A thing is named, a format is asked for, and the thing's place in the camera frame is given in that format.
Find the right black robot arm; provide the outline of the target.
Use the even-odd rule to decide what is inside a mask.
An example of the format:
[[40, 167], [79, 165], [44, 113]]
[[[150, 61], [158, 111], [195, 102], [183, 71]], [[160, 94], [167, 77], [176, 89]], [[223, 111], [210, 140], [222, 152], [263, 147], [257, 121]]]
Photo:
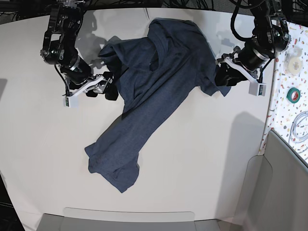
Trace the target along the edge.
[[91, 4], [90, 0], [56, 1], [51, 7], [40, 51], [44, 62], [53, 65], [64, 82], [64, 105], [70, 108], [76, 106], [78, 96], [83, 93], [88, 97], [103, 94], [110, 101], [118, 98], [113, 74], [93, 74], [75, 48], [84, 14]]

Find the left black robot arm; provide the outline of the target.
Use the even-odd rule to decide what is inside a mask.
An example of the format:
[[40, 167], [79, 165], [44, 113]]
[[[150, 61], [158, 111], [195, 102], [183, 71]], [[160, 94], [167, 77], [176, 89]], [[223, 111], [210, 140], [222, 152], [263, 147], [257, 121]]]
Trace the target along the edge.
[[[262, 83], [264, 69], [275, 59], [276, 52], [287, 49], [291, 40], [281, 3], [279, 0], [249, 0], [246, 6], [240, 0], [232, 0], [231, 3], [235, 5], [231, 31], [239, 41], [244, 42], [244, 47], [236, 46], [232, 53], [224, 53], [216, 60], [220, 69], [215, 76], [215, 84], [235, 86], [248, 80], [245, 74]], [[249, 9], [254, 16], [255, 28], [249, 38], [240, 36], [235, 29], [235, 19], [240, 9]]]

